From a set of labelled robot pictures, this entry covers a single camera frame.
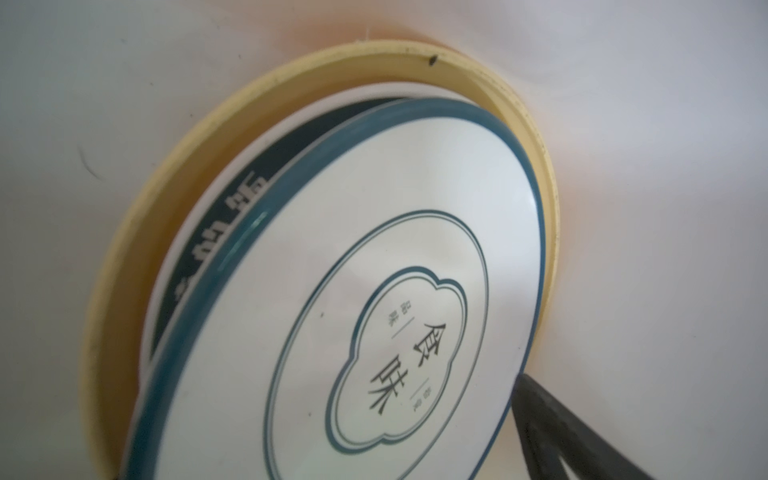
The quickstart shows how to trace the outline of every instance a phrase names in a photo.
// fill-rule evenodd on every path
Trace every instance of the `blue-rimmed plate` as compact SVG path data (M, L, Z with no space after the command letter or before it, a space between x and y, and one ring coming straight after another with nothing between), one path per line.
M385 82L351 88L289 115L259 136L221 171L187 215L157 274L141 339L142 383L168 322L193 276L237 215L269 187L291 158L336 125L394 98L453 98L461 95L427 84Z
M125 478L468 478L541 302L525 152L445 99L373 108L294 159L190 285Z

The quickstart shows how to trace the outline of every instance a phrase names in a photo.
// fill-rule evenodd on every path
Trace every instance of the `dark mark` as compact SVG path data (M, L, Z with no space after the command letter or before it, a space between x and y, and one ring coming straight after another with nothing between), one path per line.
M104 181L104 179L103 179L103 178L101 178L101 177L99 177L99 176L96 174L96 172L94 172L94 171L91 169L91 167L89 167L89 166L88 166L88 162L87 162L87 161L85 161L85 152L83 151L83 147L81 147L81 146L80 146L80 144L78 144L78 154L80 154L80 163L81 163L81 164L83 164L83 167L85 167L85 170L88 170L88 173L89 173L89 174L91 174L91 175L93 175L93 177L94 177L96 180L99 180L100 182L103 182L103 181Z

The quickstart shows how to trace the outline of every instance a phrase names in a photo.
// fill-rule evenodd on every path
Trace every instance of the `yellow container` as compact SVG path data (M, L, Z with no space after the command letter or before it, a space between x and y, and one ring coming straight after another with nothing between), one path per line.
M558 192L547 149L518 96L487 68L434 45L383 40L318 51L256 79L195 126L154 172L115 234L88 308L80 372L85 431L104 478L118 476L139 389L139 346L152 286L192 206L241 150L278 121L320 98L384 81L453 90L504 121L520 141L544 208L541 323L557 265Z

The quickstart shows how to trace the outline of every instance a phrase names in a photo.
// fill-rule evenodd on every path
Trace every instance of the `thin line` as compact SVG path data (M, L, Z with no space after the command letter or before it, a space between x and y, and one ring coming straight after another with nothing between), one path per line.
M395 332L395 335L392 335L392 338L395 338L395 336L396 336L398 333L402 332L402 329L406 328L406 327L408 326L408 324L409 324L409 323L411 323L411 322L413 321L413 319L415 319L415 318L416 318L416 317L412 316L412 317L411 317L411 319L410 319L410 320L408 320L408 321L406 322L406 324L405 324L405 325L403 325L403 326L401 326L401 327L400 327L400 330L398 330L398 331L396 331L396 332Z
M419 390L421 390L421 389L422 389L422 387L424 386L424 384L425 384L425 383L427 383L428 381L429 381L429 377L427 377L427 380L424 380L424 382L422 382L422 384L421 384L421 385L419 385L419 387L416 389L416 391L413 393L413 395L411 395L411 398L409 398L408 400L413 400L413 397L414 397L414 396L415 396L417 393L419 393Z

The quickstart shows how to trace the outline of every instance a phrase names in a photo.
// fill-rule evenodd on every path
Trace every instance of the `white surface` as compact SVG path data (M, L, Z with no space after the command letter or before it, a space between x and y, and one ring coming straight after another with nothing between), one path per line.
M367 30L495 68L544 135L562 257L528 372L659 479L760 478L767 8L3 2L0 476L94 475L76 413L84 309L157 162L258 74ZM516 442L508 422L482 478L523 475Z
M291 132L294 128L305 124L307 121L319 117L331 110L356 103L358 101L373 100L387 97L438 97L452 98L459 101L469 101L450 90L435 87L433 85L417 84L409 82L384 82L380 84L363 85L362 87L351 88L337 94L313 102L306 107L294 112L288 117L276 123L269 130L251 142L243 151L219 173L213 182L205 189L200 199L195 203L192 210L181 224L174 241L168 247L168 253L163 259L160 271L157 273L152 294L150 295L149 305L147 306L147 315L144 318L144 328L141 334L141 352L139 355L139 378L142 383L146 381L147 369L151 360L151 347L154 329L157 325L157 315L160 311L160 305L165 294L165 288L170 275L177 265L184 244L189 240L190 235L200 224L200 220L207 212L210 205L221 194L221 192L230 184L233 178L237 176L245 166L253 161L257 155L264 152L270 145ZM262 187L259 194L266 191L268 186Z
M293 168L302 168L302 161ZM466 186L462 194L455 191L459 181ZM304 316L302 307L320 279L352 245L377 226L424 209L467 223L487 266L457 223L434 216L413 218L372 237L336 272ZM175 389L157 477L266 478L264 457L254 455L263 451L266 436L276 478L330 478L334 472L339 478L398 478L411 468L413 478L467 478L505 411L528 345L538 296L539 235L525 172L509 147L483 127L447 118L413 121L346 152L274 217L227 281ZM401 349L394 350L390 343L371 346L375 327L367 326L360 333L367 346L360 346L359 365L346 377L345 387L364 398L339 405L339 424L362 427L358 433L368 438L379 434L371 429L407 429L402 420L418 421L406 413L411 410L407 398L425 379L420 368L429 372L426 379L434 380L427 387L442 398L407 439L356 455L339 453L326 437L325 409L349 357L357 317L384 279L411 266L426 267L439 279L463 287L468 314L461 344L456 325L447 326L437 359L430 357L419 367L419 354L413 352L418 340L400 342ZM424 312L429 301L417 296L411 300L416 312ZM413 326L421 329L416 335L424 336L421 323L440 323L448 311L417 319ZM299 312L303 324L294 334ZM383 325L389 328L386 315ZM386 333L389 340L392 332ZM293 346L281 357L291 335ZM403 337L408 336L414 335L406 330ZM440 362L452 357L451 341L456 353L445 378L447 363ZM376 411L368 408L370 377L395 353L401 354L403 370L409 373L400 397L389 400L378 421ZM169 368L160 358L155 368ZM273 421L265 431L266 394L281 358L285 363L280 363L280 383L267 414ZM151 379L149 389L157 387ZM405 408L393 418L387 413L398 408L397 402L405 402Z

